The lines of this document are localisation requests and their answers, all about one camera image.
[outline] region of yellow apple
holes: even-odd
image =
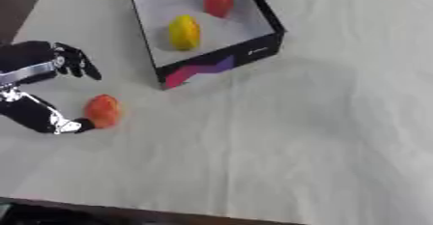
[[[170,42],[178,50],[191,50],[200,44],[200,26],[194,17],[188,14],[176,16],[168,30]]]

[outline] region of black robotic finger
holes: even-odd
[[[86,118],[80,118],[73,121],[81,124],[81,128],[78,131],[76,131],[75,134],[82,133],[84,131],[96,128],[95,124],[93,124],[92,121]]]
[[[57,69],[61,74],[68,74],[68,68],[64,65]]]
[[[92,64],[87,55],[81,50],[79,53],[79,57],[81,60],[79,63],[79,67],[84,71],[84,73],[86,73],[86,75],[90,76],[95,80],[102,80],[102,75],[100,71],[95,67],[94,64]]]
[[[58,53],[65,58],[65,66],[71,70],[74,76],[81,77],[84,71],[86,75],[95,80],[102,79],[101,73],[82,50],[63,43],[56,43],[56,46],[57,49],[61,49]]]
[[[87,59],[84,61],[85,66],[83,68],[86,75],[92,77],[93,79],[100,81],[102,80],[102,75],[100,71]]]

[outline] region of open box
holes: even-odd
[[[163,89],[275,55],[285,33],[265,0],[234,0],[226,18],[205,13],[203,0],[132,2]],[[176,50],[169,42],[168,25],[180,14],[200,25],[200,44],[190,51]]]

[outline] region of white paper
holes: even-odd
[[[68,116],[108,93],[113,129],[0,118],[0,196],[324,225],[433,224],[433,0],[268,0],[281,53],[169,90],[130,0],[41,0],[16,41],[82,47],[103,82],[26,87]]]

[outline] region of apple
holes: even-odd
[[[91,120],[96,128],[107,128],[115,126],[122,111],[119,101],[109,95],[99,95],[87,102],[84,107],[85,116]]]

